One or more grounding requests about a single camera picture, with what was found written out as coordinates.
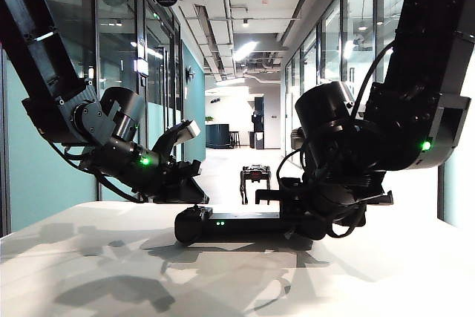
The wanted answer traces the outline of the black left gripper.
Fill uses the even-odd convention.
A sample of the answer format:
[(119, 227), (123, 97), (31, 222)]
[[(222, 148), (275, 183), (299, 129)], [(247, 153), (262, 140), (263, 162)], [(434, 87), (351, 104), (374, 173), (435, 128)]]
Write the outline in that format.
[(193, 203), (208, 204), (209, 196), (194, 180), (200, 174), (199, 160), (176, 161), (159, 166), (156, 176), (147, 190), (140, 193), (144, 201), (154, 203)]

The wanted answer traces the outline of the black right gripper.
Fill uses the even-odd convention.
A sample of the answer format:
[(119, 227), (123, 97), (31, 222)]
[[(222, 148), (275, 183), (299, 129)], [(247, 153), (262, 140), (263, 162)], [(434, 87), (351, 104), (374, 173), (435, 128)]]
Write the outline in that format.
[(315, 183), (306, 177), (283, 177), (279, 189), (259, 189), (255, 202), (276, 200), (279, 202), (279, 218), (273, 229), (291, 230), (305, 238), (344, 238), (356, 227), (366, 223), (365, 212), (369, 205), (393, 204), (392, 192), (381, 186), (382, 172), (367, 175), (374, 183), (350, 185), (330, 179)]

